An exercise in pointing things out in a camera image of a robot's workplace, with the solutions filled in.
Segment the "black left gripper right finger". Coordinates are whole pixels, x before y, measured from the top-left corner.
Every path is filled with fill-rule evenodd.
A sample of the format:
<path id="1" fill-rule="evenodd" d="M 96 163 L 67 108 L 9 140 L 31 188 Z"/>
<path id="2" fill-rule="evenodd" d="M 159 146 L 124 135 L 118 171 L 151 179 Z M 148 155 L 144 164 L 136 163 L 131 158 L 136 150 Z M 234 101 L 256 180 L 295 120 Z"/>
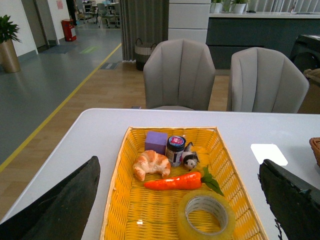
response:
<path id="1" fill-rule="evenodd" d="M 320 238 L 320 190 L 265 159 L 258 179 L 266 202 L 289 240 Z"/>

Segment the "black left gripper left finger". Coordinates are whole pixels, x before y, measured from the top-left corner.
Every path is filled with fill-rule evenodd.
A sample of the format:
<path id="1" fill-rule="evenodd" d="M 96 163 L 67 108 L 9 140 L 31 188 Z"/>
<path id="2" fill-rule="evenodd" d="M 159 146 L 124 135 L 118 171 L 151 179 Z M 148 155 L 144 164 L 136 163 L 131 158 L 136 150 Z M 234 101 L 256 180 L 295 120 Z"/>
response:
<path id="1" fill-rule="evenodd" d="M 96 199 L 101 166 L 97 156 L 29 206 L 1 223 L 2 240 L 80 240 Z"/>

